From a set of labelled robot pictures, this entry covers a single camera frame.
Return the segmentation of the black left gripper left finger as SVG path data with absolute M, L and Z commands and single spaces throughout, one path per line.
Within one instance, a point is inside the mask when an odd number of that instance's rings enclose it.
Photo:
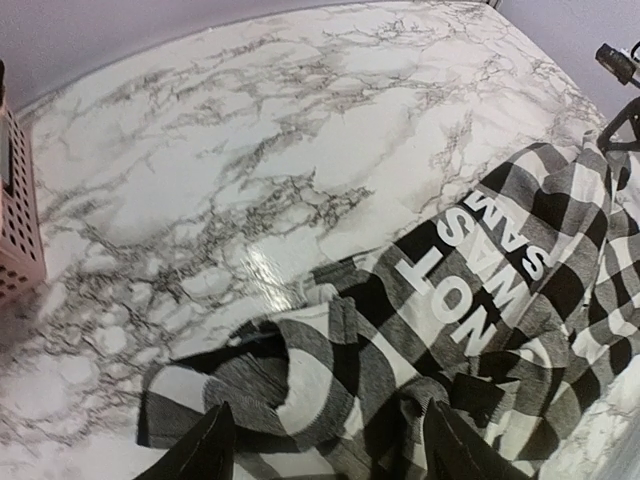
M 230 406 L 212 408 L 173 447 L 134 480 L 231 480 L 235 422 Z

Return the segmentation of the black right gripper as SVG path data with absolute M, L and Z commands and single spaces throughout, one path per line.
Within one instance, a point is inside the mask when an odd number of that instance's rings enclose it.
M 596 144 L 602 154 L 608 152 L 640 152 L 639 143 L 639 114 L 640 98 L 630 101 L 602 130 L 597 138 Z M 634 140 L 630 142 L 614 142 L 613 138 L 618 131 L 628 123 L 634 135 Z

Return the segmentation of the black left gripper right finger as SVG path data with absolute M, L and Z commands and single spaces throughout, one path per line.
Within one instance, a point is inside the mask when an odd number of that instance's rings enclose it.
M 431 400 L 423 422 L 427 479 L 525 480 L 528 476 L 492 449 L 455 411 Z

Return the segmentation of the black white plaid shirt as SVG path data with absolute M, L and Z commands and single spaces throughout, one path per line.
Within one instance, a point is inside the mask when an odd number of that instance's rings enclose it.
M 528 479 L 639 352 L 639 160 L 537 143 L 395 242 L 313 270 L 299 309 L 153 367 L 136 441 L 212 408 L 233 475 L 427 479 L 431 400 Z

